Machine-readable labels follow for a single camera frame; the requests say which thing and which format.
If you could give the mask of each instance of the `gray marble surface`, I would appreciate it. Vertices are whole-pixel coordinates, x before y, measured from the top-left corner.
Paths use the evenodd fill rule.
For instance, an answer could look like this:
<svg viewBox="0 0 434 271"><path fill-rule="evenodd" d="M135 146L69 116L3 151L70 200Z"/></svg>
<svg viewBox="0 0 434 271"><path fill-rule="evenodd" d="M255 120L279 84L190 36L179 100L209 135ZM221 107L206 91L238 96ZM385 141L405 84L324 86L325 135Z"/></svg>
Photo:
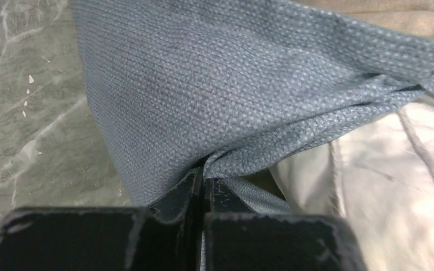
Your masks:
<svg viewBox="0 0 434 271"><path fill-rule="evenodd" d="M86 103L68 0L0 0L0 219L130 205Z"/></svg>

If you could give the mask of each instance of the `black metal clamp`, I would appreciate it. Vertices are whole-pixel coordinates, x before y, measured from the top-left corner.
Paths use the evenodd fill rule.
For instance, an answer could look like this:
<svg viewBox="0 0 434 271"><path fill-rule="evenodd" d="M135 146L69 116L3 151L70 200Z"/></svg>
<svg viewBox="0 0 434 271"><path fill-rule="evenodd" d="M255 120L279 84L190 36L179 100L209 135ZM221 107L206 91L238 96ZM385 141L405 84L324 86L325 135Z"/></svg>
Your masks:
<svg viewBox="0 0 434 271"><path fill-rule="evenodd" d="M366 268L343 220L252 213L225 184L204 183L193 169L148 207L11 212L0 225L0 271L8 270Z"/></svg>

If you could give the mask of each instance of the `blue knit fabric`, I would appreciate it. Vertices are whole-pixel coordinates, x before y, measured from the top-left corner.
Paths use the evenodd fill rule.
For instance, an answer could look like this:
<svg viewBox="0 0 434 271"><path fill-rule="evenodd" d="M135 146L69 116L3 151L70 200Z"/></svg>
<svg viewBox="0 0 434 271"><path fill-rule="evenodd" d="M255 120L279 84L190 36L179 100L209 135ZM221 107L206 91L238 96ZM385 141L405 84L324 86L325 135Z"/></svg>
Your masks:
<svg viewBox="0 0 434 271"><path fill-rule="evenodd" d="M135 204L434 93L434 41L284 0L76 0L88 102Z"/></svg>

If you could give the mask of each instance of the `white cloth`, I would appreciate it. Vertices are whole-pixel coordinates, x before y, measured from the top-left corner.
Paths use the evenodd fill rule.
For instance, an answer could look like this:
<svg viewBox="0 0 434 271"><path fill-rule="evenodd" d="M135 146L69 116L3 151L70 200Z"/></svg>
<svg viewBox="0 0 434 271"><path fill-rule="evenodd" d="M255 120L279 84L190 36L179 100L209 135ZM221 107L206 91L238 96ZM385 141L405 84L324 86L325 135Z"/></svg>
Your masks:
<svg viewBox="0 0 434 271"><path fill-rule="evenodd" d="M347 220L369 271L434 271L434 99L270 170L296 212Z"/></svg>

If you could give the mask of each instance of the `blue cloth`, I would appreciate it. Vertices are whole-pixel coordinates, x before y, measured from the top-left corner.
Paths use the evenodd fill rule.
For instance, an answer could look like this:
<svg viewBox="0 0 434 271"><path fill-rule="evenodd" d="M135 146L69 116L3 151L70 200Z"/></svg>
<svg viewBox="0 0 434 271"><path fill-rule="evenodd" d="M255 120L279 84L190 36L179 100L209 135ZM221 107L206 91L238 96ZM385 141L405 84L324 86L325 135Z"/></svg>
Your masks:
<svg viewBox="0 0 434 271"><path fill-rule="evenodd" d="M284 0L76 0L88 102L136 205L243 176L425 91L434 40Z"/></svg>

